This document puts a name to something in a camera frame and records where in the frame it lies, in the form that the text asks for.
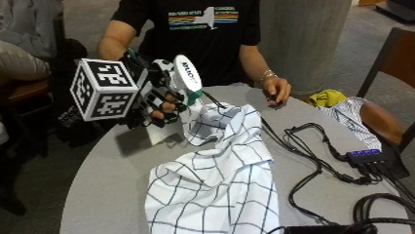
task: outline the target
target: person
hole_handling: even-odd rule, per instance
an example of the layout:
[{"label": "person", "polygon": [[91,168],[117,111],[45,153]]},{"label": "person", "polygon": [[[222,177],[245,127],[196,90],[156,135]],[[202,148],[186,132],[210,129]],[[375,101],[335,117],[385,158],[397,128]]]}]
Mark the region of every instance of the person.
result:
[{"label": "person", "polygon": [[2,0],[0,86],[49,76],[48,60],[57,55],[53,18],[63,0]]},{"label": "person", "polygon": [[147,31],[140,56],[173,61],[177,55],[185,55],[204,86],[237,83],[241,66],[268,91],[269,104],[286,102],[290,84],[272,71],[257,47],[260,0],[121,0],[99,43],[101,59],[121,58],[148,20],[155,27]]}]

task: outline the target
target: gray table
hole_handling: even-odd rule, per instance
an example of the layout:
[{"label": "gray table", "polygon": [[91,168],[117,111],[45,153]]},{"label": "gray table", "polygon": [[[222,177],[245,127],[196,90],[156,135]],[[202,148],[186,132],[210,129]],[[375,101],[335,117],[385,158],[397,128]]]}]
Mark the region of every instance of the gray table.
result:
[{"label": "gray table", "polygon": [[[341,153],[365,149],[366,146],[334,119],[319,110],[292,98],[288,105],[274,110],[258,89],[248,87],[216,87],[205,89],[220,101],[234,105],[250,103],[273,126],[278,135],[293,126],[314,122],[323,126],[333,144]],[[164,131],[180,131],[171,126]],[[196,150],[179,135],[163,142],[160,135],[151,136],[143,128],[128,131],[116,126],[96,144],[79,169],[64,208],[61,233],[148,233],[144,202],[151,170]],[[358,173],[330,155],[317,131],[300,134],[313,151],[338,171],[358,176]],[[264,133],[262,138],[276,158],[272,165],[280,194],[281,225],[316,225],[314,219],[301,214],[288,203],[288,193],[298,181],[314,171],[314,164],[284,150]],[[329,220],[342,224],[351,222],[351,209],[363,196],[389,192],[391,186],[358,186],[339,182],[329,173],[319,175],[296,195],[296,201]],[[407,217],[395,203],[378,202],[373,216]],[[379,233],[410,233],[403,225],[379,225]]]}]

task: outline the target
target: yellow cloth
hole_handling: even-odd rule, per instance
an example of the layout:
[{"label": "yellow cloth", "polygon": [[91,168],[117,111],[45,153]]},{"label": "yellow cloth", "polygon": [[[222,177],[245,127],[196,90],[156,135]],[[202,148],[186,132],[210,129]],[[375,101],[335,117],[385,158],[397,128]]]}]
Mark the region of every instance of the yellow cloth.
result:
[{"label": "yellow cloth", "polygon": [[347,97],[337,90],[325,90],[319,94],[314,94],[306,100],[308,104],[323,107],[333,107],[338,102],[346,100]]}]

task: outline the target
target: dark clothing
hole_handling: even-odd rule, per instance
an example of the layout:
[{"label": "dark clothing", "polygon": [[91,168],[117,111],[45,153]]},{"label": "dark clothing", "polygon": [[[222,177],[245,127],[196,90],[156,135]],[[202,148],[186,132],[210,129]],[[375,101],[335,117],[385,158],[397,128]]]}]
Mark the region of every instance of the dark clothing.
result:
[{"label": "dark clothing", "polygon": [[155,59],[185,55],[193,62],[204,86],[238,82],[240,45],[261,40],[260,0],[121,0],[113,20],[148,31],[139,52]]}]

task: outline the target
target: white cloth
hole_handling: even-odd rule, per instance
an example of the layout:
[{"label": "white cloth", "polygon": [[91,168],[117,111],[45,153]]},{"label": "white cloth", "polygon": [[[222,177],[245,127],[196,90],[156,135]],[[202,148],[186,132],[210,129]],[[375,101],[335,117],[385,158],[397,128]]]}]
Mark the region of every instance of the white cloth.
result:
[{"label": "white cloth", "polygon": [[365,127],[361,119],[361,107],[365,102],[365,98],[350,97],[345,101],[341,101],[330,108],[318,106],[329,116],[335,118],[341,124],[343,124],[355,134],[355,136],[363,141],[370,149],[382,150],[382,144],[374,134]]},{"label": "white cloth", "polygon": [[280,226],[278,194],[261,138],[261,118],[250,106],[198,111],[186,133],[216,148],[184,154],[151,172],[145,212],[151,233],[266,233]]}]

